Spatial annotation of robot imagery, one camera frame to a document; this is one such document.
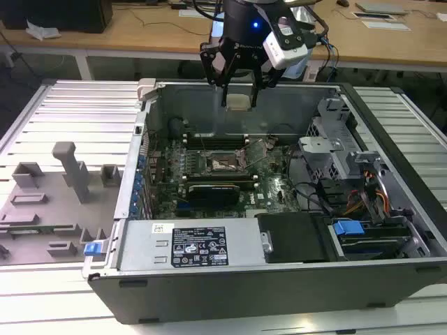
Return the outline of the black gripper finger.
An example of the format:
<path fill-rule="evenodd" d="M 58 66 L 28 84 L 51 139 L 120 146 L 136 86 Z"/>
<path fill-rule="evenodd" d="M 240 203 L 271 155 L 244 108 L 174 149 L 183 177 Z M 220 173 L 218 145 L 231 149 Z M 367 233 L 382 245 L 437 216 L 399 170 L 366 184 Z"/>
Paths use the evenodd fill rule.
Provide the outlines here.
<path fill-rule="evenodd" d="M 264 73 L 261 68 L 256 68 L 253 70 L 253 82 L 250 98 L 251 107 L 256 107 L 259 91 L 266 88 L 276 87 L 279 79 L 280 70 L 273 67 L 271 67 L 271 69 L 266 73 Z"/>
<path fill-rule="evenodd" d="M 238 44 L 227 37 L 217 43 L 201 43 L 200 60 L 208 83 L 223 89 L 221 105 L 227 105 L 228 85 L 241 60 Z"/>

